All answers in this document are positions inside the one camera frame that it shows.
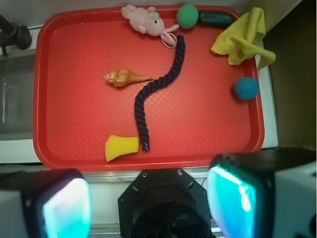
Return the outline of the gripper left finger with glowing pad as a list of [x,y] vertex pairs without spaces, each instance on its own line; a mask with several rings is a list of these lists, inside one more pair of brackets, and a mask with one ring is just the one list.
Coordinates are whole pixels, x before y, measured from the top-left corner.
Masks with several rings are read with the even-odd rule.
[[92,193],[76,169],[0,175],[2,238],[86,238]]

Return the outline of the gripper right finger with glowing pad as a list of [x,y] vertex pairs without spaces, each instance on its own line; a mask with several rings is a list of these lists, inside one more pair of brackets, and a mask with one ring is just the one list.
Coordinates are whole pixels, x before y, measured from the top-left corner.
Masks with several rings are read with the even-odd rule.
[[227,238],[314,238],[317,155],[299,148],[216,155],[208,170],[212,218]]

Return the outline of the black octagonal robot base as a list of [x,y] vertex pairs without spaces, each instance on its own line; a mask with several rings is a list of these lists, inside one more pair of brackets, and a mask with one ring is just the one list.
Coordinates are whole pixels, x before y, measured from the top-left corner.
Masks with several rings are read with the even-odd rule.
[[207,191],[183,169],[145,170],[118,198],[122,238],[213,238]]

